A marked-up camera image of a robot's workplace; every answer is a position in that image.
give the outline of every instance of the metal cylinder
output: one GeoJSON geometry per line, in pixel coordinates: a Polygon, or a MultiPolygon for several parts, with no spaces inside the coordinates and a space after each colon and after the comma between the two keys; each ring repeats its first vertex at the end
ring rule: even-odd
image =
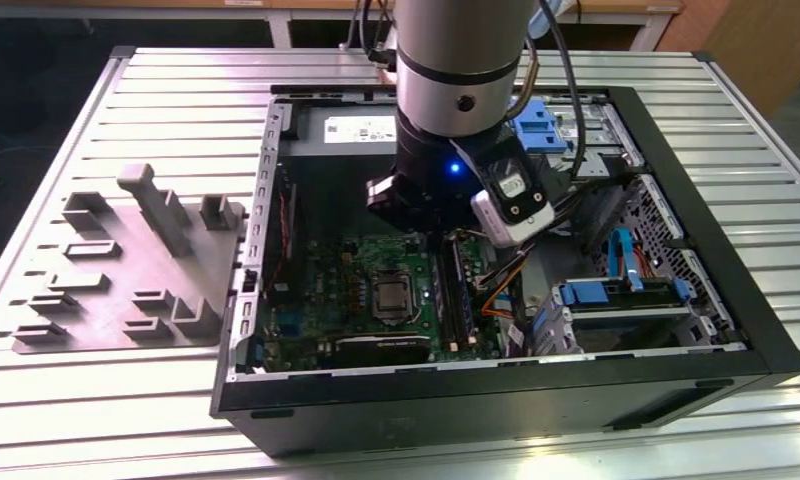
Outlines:
{"type": "Polygon", "coordinates": [[[534,0],[398,0],[398,101],[446,137],[504,117],[534,0]]]}

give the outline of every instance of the wooden cabinet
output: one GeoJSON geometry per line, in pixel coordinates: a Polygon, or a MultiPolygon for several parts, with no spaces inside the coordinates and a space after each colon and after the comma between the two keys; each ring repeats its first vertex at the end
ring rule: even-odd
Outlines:
{"type": "Polygon", "coordinates": [[[0,5],[109,8],[250,8],[272,7],[276,0],[0,0],[0,5]]]}
{"type": "Polygon", "coordinates": [[[685,0],[659,51],[707,51],[770,115],[800,83],[800,0],[685,0]]]}

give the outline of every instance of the slotted metal surface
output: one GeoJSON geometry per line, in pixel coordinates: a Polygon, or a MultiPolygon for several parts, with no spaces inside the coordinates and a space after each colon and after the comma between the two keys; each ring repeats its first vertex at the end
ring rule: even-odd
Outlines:
{"type": "MultiPolygon", "coordinates": [[[[554,53],[540,84],[562,84],[554,53]]],[[[800,348],[800,165],[713,65],[689,54],[575,54],[584,85],[633,86],[800,348]]],[[[270,459],[208,416],[216,349],[20,356],[11,306],[41,286],[35,251],[64,243],[63,198],[153,165],[184,203],[250,201],[272,83],[378,83],[358,54],[140,49],[111,60],[0,261],[0,478],[800,477],[800,377],[655,431],[270,459]]],[[[339,432],[350,435],[355,432],[339,432]]]]}

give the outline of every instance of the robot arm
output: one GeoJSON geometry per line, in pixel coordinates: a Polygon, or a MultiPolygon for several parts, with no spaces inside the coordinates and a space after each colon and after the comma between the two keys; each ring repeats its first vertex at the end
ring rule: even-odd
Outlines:
{"type": "Polygon", "coordinates": [[[476,217],[492,243],[507,247],[554,220],[504,118],[535,5],[398,0],[395,192],[371,205],[403,229],[447,231],[476,217]]]}

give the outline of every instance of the red wire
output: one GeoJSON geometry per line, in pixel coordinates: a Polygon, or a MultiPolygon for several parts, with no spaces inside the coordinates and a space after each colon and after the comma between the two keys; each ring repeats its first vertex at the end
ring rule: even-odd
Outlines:
{"type": "Polygon", "coordinates": [[[643,270],[643,275],[649,277],[650,275],[653,275],[653,268],[650,267],[650,261],[646,258],[646,253],[643,253],[643,250],[637,248],[635,254],[638,257],[638,261],[641,262],[641,269],[643,270]]]}
{"type": "Polygon", "coordinates": [[[284,263],[284,256],[288,251],[288,222],[286,220],[287,217],[287,204],[284,200],[284,195],[279,194],[279,216],[282,218],[282,257],[279,258],[279,263],[276,264],[276,271],[272,272],[272,277],[270,280],[270,288],[276,284],[276,278],[279,278],[279,273],[282,272],[282,264],[284,263]]]}

